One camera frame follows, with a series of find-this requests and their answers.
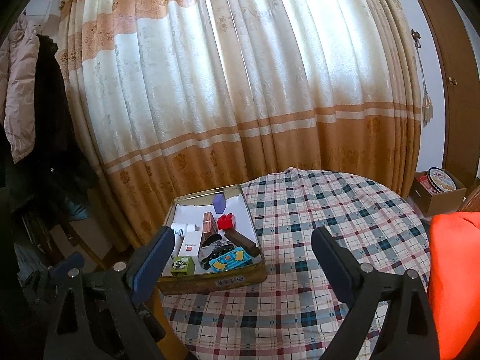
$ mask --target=beige floral curtain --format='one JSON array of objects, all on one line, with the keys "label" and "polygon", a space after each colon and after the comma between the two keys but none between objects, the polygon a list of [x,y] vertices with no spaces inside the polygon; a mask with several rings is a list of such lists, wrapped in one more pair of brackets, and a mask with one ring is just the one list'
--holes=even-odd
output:
[{"label": "beige floral curtain", "polygon": [[76,133],[146,243],[174,197],[287,167],[406,196],[420,94],[399,0],[64,0]]}]

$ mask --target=green toy box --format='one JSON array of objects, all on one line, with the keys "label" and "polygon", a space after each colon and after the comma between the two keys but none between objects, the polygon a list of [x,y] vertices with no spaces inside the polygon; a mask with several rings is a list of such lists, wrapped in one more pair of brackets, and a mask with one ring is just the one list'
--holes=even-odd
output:
[{"label": "green toy box", "polygon": [[175,257],[170,272],[172,276],[192,275],[195,273],[195,263],[191,257]]}]

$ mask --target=red toy brick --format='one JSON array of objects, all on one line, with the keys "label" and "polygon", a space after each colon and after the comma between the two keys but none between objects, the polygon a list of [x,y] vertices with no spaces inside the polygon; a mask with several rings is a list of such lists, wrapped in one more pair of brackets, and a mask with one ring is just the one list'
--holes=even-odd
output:
[{"label": "red toy brick", "polygon": [[230,230],[235,227],[235,216],[233,214],[223,214],[217,220],[219,230]]}]

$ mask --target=barcode label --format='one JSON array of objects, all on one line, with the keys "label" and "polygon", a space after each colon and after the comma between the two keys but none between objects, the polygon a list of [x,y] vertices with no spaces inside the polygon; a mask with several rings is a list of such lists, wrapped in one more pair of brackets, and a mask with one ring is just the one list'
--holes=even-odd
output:
[{"label": "barcode label", "polygon": [[237,276],[237,277],[232,277],[230,279],[217,280],[215,282],[215,285],[217,287],[222,287],[222,286],[227,286],[229,284],[241,283],[243,282],[243,280],[245,280],[243,276]]}]

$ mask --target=white box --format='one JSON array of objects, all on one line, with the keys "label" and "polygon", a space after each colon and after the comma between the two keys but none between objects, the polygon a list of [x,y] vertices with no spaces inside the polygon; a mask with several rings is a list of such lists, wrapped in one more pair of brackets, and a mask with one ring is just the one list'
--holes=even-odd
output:
[{"label": "white box", "polygon": [[179,257],[192,257],[195,266],[198,265],[198,251],[203,242],[203,233],[201,231],[189,231],[185,233],[185,238],[178,252]]}]

